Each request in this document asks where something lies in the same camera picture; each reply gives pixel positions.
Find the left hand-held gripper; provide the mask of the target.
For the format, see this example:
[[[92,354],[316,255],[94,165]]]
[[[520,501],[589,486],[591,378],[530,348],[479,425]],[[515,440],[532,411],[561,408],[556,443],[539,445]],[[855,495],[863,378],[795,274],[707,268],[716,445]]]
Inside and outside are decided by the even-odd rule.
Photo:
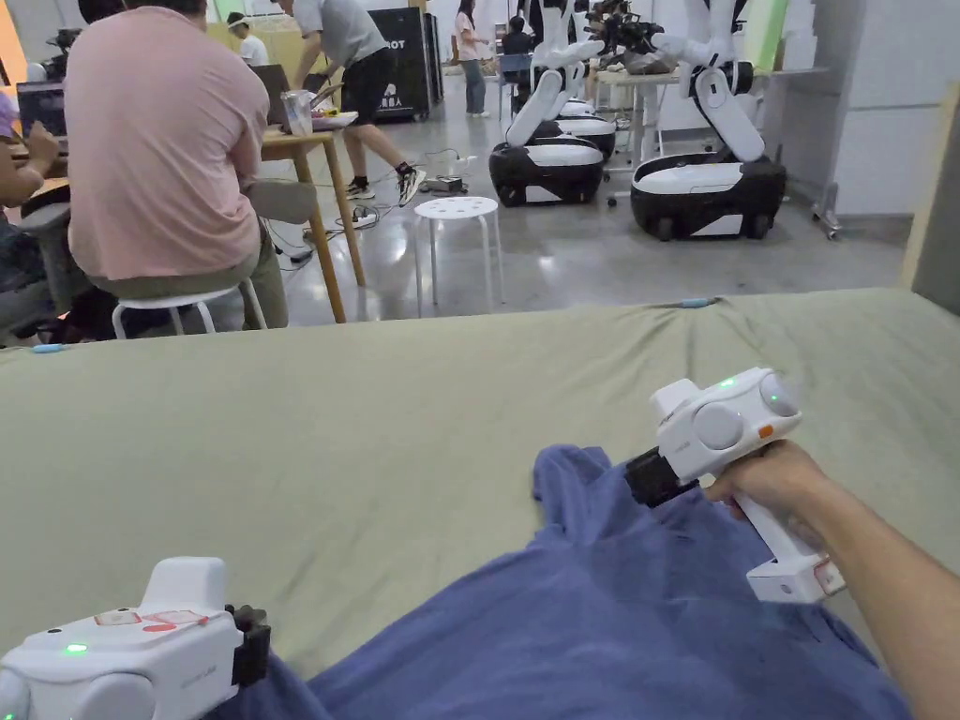
[[[141,603],[27,637],[1,663],[5,719],[202,719],[267,673],[266,611],[226,600],[225,562],[173,557]]]

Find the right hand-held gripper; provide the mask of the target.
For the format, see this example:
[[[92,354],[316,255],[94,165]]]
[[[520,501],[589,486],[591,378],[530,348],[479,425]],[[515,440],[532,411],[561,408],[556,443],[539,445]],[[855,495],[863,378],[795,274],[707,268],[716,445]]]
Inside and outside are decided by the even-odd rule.
[[[624,476],[635,501],[650,508],[719,476],[728,465],[783,439],[802,410],[771,368],[753,367],[707,388],[681,379],[651,397],[657,445],[631,459]],[[757,599],[817,604],[847,584],[829,555],[801,539],[771,510],[743,494],[735,502],[772,557],[746,575]]]

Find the person's right hand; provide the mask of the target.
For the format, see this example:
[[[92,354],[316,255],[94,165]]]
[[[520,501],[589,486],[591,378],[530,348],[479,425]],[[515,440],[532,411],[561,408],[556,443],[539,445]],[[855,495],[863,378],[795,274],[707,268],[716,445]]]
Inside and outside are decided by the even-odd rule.
[[[811,510],[834,490],[833,481],[812,457],[792,441],[772,442],[727,466],[704,490],[712,502],[725,503],[745,517],[739,497],[769,510],[796,534],[814,544],[818,534],[809,522]]]

